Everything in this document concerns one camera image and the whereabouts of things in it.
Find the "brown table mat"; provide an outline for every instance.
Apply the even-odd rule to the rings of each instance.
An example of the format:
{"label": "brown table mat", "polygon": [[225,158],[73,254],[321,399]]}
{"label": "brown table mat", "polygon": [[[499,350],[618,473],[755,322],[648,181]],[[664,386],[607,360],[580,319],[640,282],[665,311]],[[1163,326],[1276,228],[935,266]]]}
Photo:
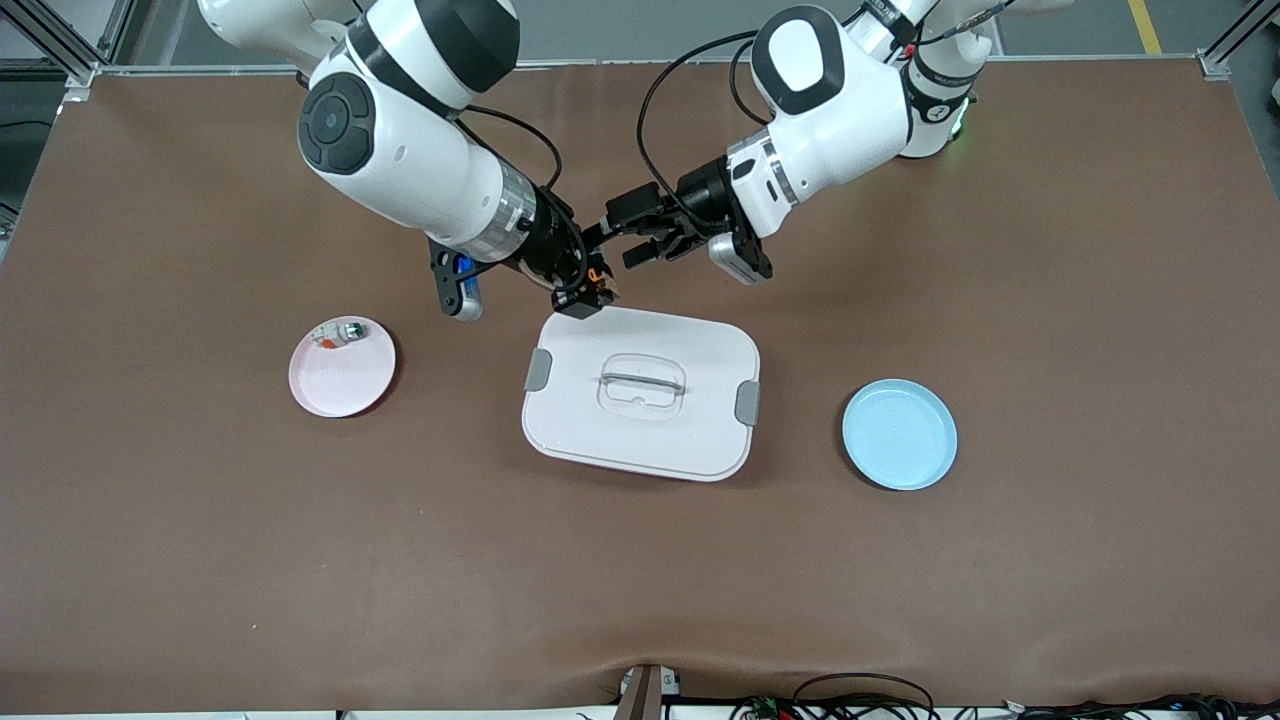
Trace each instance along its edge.
{"label": "brown table mat", "polygon": [[[520,73],[486,101],[562,143],[593,222],[646,179],[655,72]],[[749,132],[724,74],[655,101],[672,179]],[[1190,60],[979,85],[943,156],[797,209],[771,283],[703,254],[621,275],[626,305],[760,347],[751,457],[698,486],[529,447],[545,293],[494,272],[481,323],[440,315],[421,234],[298,156],[291,78],[100,78],[0,269],[0,710],[593,703],[640,661],[689,693],[879,670],[945,703],[1272,700],[1280,205],[1231,90]],[[520,131],[474,127],[545,177]],[[375,413],[321,420],[285,366],[347,313],[403,368]],[[837,450],[884,377],[959,424],[927,492]]]}

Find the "black cable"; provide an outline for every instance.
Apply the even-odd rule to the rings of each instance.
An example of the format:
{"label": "black cable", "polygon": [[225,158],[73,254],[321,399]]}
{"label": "black cable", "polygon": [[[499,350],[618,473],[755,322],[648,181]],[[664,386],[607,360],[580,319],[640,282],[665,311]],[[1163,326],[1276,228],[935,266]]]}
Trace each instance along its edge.
{"label": "black cable", "polygon": [[485,142],[483,137],[480,137],[479,135],[476,135],[475,131],[472,131],[471,128],[468,128],[467,124],[463,123],[461,119],[457,119],[453,123],[456,126],[458,126],[458,129],[461,129],[463,133],[466,133],[467,137],[471,138],[471,142],[475,142],[480,147],[484,147],[489,152],[493,152],[494,158],[498,158],[503,163],[507,163],[508,165],[511,165],[511,163],[507,161],[507,159],[502,156],[502,152],[498,152],[497,150],[494,150],[493,146],[490,146],[488,142]]}
{"label": "black cable", "polygon": [[50,123],[49,120],[18,120],[15,123],[0,124],[0,129],[17,128],[22,126],[45,126],[46,128],[51,128],[54,127],[54,123]]}
{"label": "black cable", "polygon": [[800,693],[804,692],[804,689],[808,688],[808,687],[817,685],[818,683],[827,683],[827,682],[831,682],[831,680],[849,680],[849,679],[858,679],[858,680],[884,680],[884,682],[888,682],[888,683],[896,683],[896,684],[900,684],[900,685],[906,685],[906,687],[914,689],[915,692],[920,693],[922,696],[924,696],[924,700],[928,701],[928,706],[925,707],[925,710],[929,711],[929,716],[937,716],[937,711],[934,711],[933,696],[929,693],[929,691],[927,691],[923,687],[913,683],[911,680],[897,678],[895,675],[884,675],[882,673],[832,673],[829,675],[818,675],[817,678],[813,678],[813,679],[809,679],[809,680],[805,680],[805,682],[800,683],[800,685],[795,689],[795,692],[791,693],[791,702],[792,703],[797,702],[799,698],[800,698]]}
{"label": "black cable", "polygon": [[[902,717],[902,714],[899,712],[897,708],[893,706],[886,705],[879,707],[879,710],[887,710],[888,712],[893,714],[893,716],[897,717],[897,720],[906,720],[906,717]],[[914,712],[911,714],[911,717],[913,719],[915,717]]]}
{"label": "black cable", "polygon": [[739,110],[742,110],[744,115],[755,120],[756,124],[767,126],[769,124],[769,120],[765,120],[760,115],[753,113],[751,109],[746,106],[746,102],[742,101],[742,96],[737,92],[737,64],[742,61],[742,55],[751,47],[751,40],[744,42],[742,46],[737,49],[737,53],[733,54],[733,59],[728,64],[728,92],[733,96],[733,102],[737,105]]}
{"label": "black cable", "polygon": [[1019,720],[1134,720],[1134,716],[1149,717],[1144,711],[1171,710],[1194,712],[1198,720],[1260,720],[1280,712],[1280,702],[1271,705],[1236,703],[1219,696],[1164,696],[1156,700],[1132,705],[1105,705],[1084,702],[1068,707],[1028,707]]}
{"label": "black cable", "polygon": [[737,714],[751,706],[751,698],[742,698],[733,711],[728,714],[728,720],[737,720]]}
{"label": "black cable", "polygon": [[[983,10],[982,13],[978,13],[973,18],[969,18],[969,19],[966,19],[966,20],[956,24],[956,26],[952,26],[951,29],[943,32],[942,35],[940,35],[937,37],[931,37],[928,40],[920,40],[920,35],[916,35],[915,36],[915,42],[913,45],[915,45],[916,47],[924,47],[925,45],[933,45],[934,42],[941,42],[941,41],[943,41],[943,40],[946,40],[948,37],[955,37],[956,35],[959,35],[964,29],[969,29],[968,27],[965,27],[965,24],[969,23],[970,20],[973,20],[974,18],[980,17],[980,15],[987,14],[987,13],[991,13],[984,20],[982,20],[982,22],[979,22],[979,23],[977,23],[977,24],[974,24],[972,27],[977,27],[977,26],[979,26],[979,24],[989,20],[991,18],[993,18],[993,17],[998,15],[1000,13],[1005,12],[1006,8],[1009,8],[1010,5],[1012,5],[1016,1],[1018,0],[1005,0],[1004,3],[996,3],[995,5],[992,5],[991,8]],[[922,35],[924,33],[924,23],[920,23],[920,33]]]}
{"label": "black cable", "polygon": [[[356,0],[351,0],[351,4],[356,6],[356,12],[358,12],[360,15],[365,14],[365,9],[360,6],[360,3],[356,3]],[[347,20],[343,24],[347,26],[347,27],[351,27],[351,26],[356,24],[356,20],[360,19],[360,15],[356,15],[355,18],[351,18],[349,20]]]}
{"label": "black cable", "polygon": [[672,60],[669,65],[667,65],[662,70],[662,73],[658,74],[657,79],[653,81],[653,85],[649,86],[649,92],[644,97],[644,102],[640,105],[640,117],[636,119],[636,147],[640,150],[640,159],[644,160],[645,167],[649,168],[649,173],[653,176],[655,181],[658,181],[658,184],[660,184],[662,188],[667,191],[667,195],[671,196],[676,206],[680,208],[695,225],[703,229],[723,232],[724,223],[708,223],[707,220],[699,218],[692,210],[689,209],[687,205],[685,205],[684,200],[681,200],[680,196],[676,195],[676,191],[671,188],[671,183],[667,182],[667,178],[662,177],[662,173],[658,170],[658,167],[654,165],[653,159],[649,158],[649,150],[645,149],[644,146],[644,120],[645,117],[649,115],[649,104],[653,102],[653,96],[654,94],[658,92],[658,87],[660,87],[662,82],[667,79],[667,76],[676,72],[676,68],[684,65],[694,56],[701,55],[708,50],[714,50],[716,47],[721,47],[722,45],[728,45],[731,42],[750,40],[756,35],[758,31],[754,29],[748,32],[739,32],[735,35],[722,37],[719,40],[713,40],[710,42],[699,45],[698,47],[694,47],[692,50],[685,53],[680,58],[676,58],[675,60]]}
{"label": "black cable", "polygon": [[502,110],[494,110],[493,108],[481,108],[479,105],[467,105],[467,110],[472,113],[480,113],[481,115],[489,115],[492,118],[498,118],[499,120],[506,120],[536,137],[552,151],[552,158],[556,160],[556,172],[552,173],[552,179],[547,181],[547,190],[556,187],[556,181],[559,179],[561,174],[564,172],[564,159],[559,154],[559,149],[552,142],[552,138],[547,137],[543,131],[535,128],[534,126],[521,120],[515,115],[508,115]]}

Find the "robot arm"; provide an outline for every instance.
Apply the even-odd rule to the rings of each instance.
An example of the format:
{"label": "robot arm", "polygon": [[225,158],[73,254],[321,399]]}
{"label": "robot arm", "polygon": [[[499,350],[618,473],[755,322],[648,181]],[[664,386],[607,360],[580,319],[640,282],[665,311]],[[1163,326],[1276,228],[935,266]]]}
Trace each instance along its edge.
{"label": "robot arm", "polygon": [[227,42],[282,55],[303,74],[324,58],[346,28],[328,19],[349,0],[198,0],[205,23]]}
{"label": "robot arm", "polygon": [[[865,0],[844,27],[815,6],[778,13],[751,49],[773,120],[682,177],[675,197],[650,183],[611,201],[591,234],[649,236],[623,255],[627,268],[708,245],[712,260],[740,282],[768,279],[773,269],[760,240],[792,208],[896,155],[942,149],[991,53],[987,20],[1014,1],[1032,12],[1071,3]],[[891,60],[911,45],[910,60],[895,69]]]}
{"label": "robot arm", "polygon": [[[864,0],[846,26],[803,5],[755,36],[753,76],[773,120],[663,193],[655,183],[608,202],[581,231],[548,188],[463,137],[457,117],[516,64],[511,0],[379,0],[348,28],[325,17],[348,0],[200,0],[228,41],[279,51],[310,74],[298,146],[326,182],[425,232],[445,314],[480,315],[476,275],[497,264],[552,290],[556,311],[588,316],[614,300],[599,246],[649,236],[627,268],[703,245],[739,281],[772,277],[762,238],[791,209],[895,155],[924,156],[991,51],[983,24],[1071,0]],[[892,65],[908,46],[900,72]]]}
{"label": "robot arm", "polygon": [[[307,60],[321,45],[308,35],[315,13],[338,1],[201,6],[228,40],[278,51],[292,45],[287,54]],[[570,209],[456,124],[516,65],[520,22],[509,0],[379,0],[344,29],[316,61],[300,63],[310,92],[298,147],[342,193],[428,234],[444,313],[479,319],[476,275],[497,264],[553,290],[556,310],[588,315],[612,302],[609,269],[581,242]]]}

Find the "small object on plate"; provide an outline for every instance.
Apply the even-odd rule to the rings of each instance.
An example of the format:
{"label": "small object on plate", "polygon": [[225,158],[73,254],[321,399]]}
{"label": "small object on plate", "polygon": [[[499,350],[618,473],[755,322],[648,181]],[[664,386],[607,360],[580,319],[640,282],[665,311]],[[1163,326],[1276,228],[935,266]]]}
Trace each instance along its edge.
{"label": "small object on plate", "polygon": [[736,473],[751,448],[760,354],[722,323],[605,307],[543,325],[525,437],[543,455],[682,480]]}
{"label": "small object on plate", "polygon": [[387,328],[369,318],[334,318],[320,325],[361,328],[360,342],[349,342],[340,352],[328,350],[307,333],[289,360],[289,389],[307,413],[321,418],[349,418],[387,392],[396,374],[396,343]]}
{"label": "small object on plate", "polygon": [[328,323],[311,331],[311,342],[324,350],[338,350],[365,338],[365,325],[360,323]]}
{"label": "small object on plate", "polygon": [[956,459],[959,437],[951,411],[911,380],[877,380],[849,401],[845,450],[867,478],[890,489],[924,489]]}

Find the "metal frame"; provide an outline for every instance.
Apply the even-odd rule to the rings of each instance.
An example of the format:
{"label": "metal frame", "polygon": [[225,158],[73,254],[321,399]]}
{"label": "metal frame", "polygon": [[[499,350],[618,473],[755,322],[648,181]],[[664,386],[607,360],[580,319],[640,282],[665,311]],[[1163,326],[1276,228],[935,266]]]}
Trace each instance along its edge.
{"label": "metal frame", "polygon": [[[1165,53],[1164,55],[996,55],[988,59],[991,63],[1041,63],[1055,61],[1088,61],[1088,60],[1172,60],[1192,59],[1193,53]],[[692,65],[724,65],[728,60],[701,60],[690,63]],[[553,60],[530,61],[516,65],[516,72],[536,72],[564,65],[632,65],[637,63],[602,63],[599,60]],[[660,64],[658,61],[645,61],[644,64]],[[228,76],[296,76],[298,69],[288,64],[275,65],[106,65],[99,68],[97,74],[116,77],[228,77]]]}
{"label": "metal frame", "polygon": [[0,205],[0,242],[13,240],[13,229],[18,225],[18,215],[9,211],[6,205]]}
{"label": "metal frame", "polygon": [[106,54],[108,60],[115,61],[120,51],[120,38],[124,37],[124,28],[133,18],[133,10],[138,6],[138,0],[115,0],[111,17],[106,20],[102,37],[97,40],[97,49]]}
{"label": "metal frame", "polygon": [[79,36],[45,0],[0,0],[0,14],[18,28],[70,81],[88,85],[108,59]]}
{"label": "metal frame", "polygon": [[1204,79],[1221,81],[1230,78],[1231,68],[1226,64],[1228,58],[1277,13],[1280,13],[1280,0],[1254,0],[1244,14],[1236,18],[1231,27],[1226,28],[1226,32],[1221,37],[1215,40],[1207,49],[1196,53],[1201,63],[1201,70],[1204,73]]}
{"label": "metal frame", "polygon": [[55,79],[67,77],[49,58],[0,58],[0,78]]}

